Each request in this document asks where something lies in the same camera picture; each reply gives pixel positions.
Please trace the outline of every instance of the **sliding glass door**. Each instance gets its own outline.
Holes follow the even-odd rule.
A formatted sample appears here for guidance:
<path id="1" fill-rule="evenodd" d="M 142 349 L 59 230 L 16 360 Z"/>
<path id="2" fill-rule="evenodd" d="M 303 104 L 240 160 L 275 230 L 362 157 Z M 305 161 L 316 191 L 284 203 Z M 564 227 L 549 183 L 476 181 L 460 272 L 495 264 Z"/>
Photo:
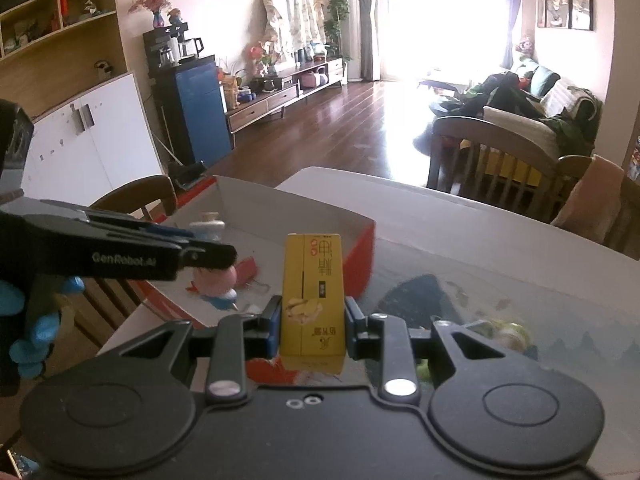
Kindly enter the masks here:
<path id="1" fill-rule="evenodd" d="M 502 59 L 504 0 L 379 0 L 378 10 L 386 79 L 485 71 Z"/>

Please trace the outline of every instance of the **green plant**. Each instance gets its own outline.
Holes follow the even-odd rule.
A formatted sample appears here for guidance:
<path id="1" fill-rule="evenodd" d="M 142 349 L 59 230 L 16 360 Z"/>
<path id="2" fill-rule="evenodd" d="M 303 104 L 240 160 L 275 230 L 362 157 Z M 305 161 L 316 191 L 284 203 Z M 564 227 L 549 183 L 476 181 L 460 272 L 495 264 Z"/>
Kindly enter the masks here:
<path id="1" fill-rule="evenodd" d="M 349 15 L 349 2 L 347 0 L 329 0 L 326 6 L 330 18 L 324 21 L 324 33 L 327 43 L 332 50 L 340 56 L 342 54 L 342 33 L 340 32 L 340 22 L 347 19 Z"/>

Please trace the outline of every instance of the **gloved hand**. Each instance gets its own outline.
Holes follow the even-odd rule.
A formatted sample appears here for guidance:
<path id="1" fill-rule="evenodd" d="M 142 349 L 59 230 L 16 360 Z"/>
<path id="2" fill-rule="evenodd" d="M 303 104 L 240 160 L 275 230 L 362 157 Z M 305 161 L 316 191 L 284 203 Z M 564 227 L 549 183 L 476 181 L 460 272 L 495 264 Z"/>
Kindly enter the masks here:
<path id="1" fill-rule="evenodd" d="M 75 294 L 84 290 L 84 283 L 80 278 L 69 278 L 60 290 L 53 293 Z M 16 316 L 25 307 L 24 293 L 9 282 L 0 280 L 0 317 Z M 33 325 L 31 333 L 15 341 L 9 350 L 9 356 L 18 365 L 18 373 L 25 379 L 38 377 L 44 370 L 43 362 L 51 350 L 60 329 L 60 314 L 53 313 L 42 316 Z"/>

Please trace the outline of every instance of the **yellow box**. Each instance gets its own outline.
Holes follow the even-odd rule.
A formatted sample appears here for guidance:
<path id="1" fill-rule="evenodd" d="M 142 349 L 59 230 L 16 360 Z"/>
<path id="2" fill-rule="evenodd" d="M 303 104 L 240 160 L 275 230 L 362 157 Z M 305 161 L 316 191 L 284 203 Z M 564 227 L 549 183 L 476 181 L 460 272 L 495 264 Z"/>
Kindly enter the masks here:
<path id="1" fill-rule="evenodd" d="M 340 235 L 289 235 L 284 265 L 284 367 L 339 374 L 346 353 Z"/>

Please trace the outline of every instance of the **silver bolt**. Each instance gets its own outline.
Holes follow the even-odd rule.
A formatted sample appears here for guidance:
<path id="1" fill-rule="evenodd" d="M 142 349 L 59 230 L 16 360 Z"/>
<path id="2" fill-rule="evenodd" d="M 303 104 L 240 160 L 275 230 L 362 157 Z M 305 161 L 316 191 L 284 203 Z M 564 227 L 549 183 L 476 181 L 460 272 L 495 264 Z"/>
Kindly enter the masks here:
<path id="1" fill-rule="evenodd" d="M 287 401 L 287 407 L 291 408 L 292 410 L 301 410 L 305 407 L 305 403 L 300 399 L 289 399 Z"/>
<path id="2" fill-rule="evenodd" d="M 242 391 L 235 381 L 216 381 L 209 385 L 209 393 L 216 397 L 233 397 Z"/>
<path id="3" fill-rule="evenodd" d="M 321 404 L 322 403 L 322 397 L 319 397 L 317 395 L 309 395 L 305 397 L 305 404 L 308 404 L 309 406 L 315 406 L 316 404 Z"/>
<path id="4" fill-rule="evenodd" d="M 409 379 L 392 379 L 385 384 L 385 391 L 396 397 L 413 395 L 418 386 Z"/>

